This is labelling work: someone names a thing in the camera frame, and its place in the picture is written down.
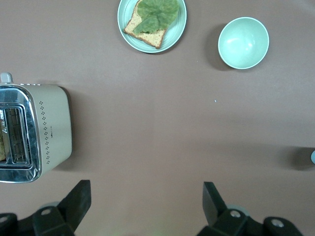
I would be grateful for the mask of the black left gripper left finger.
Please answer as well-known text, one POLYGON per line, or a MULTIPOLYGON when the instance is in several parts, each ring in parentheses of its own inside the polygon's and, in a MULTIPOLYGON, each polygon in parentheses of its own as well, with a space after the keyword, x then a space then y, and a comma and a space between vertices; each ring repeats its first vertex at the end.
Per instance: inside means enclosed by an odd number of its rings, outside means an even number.
POLYGON ((2 236, 73 236, 92 203, 91 182, 81 180, 57 206, 46 206, 22 220, 0 215, 2 236))

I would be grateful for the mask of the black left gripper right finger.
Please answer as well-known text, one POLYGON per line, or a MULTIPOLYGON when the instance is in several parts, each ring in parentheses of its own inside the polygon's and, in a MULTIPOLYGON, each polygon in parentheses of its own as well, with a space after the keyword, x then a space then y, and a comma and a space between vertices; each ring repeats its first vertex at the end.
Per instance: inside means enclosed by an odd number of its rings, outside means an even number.
POLYGON ((302 236, 290 221, 267 217, 263 223, 253 220, 242 210, 228 208, 213 182, 203 183, 202 206, 208 225, 199 236, 302 236))

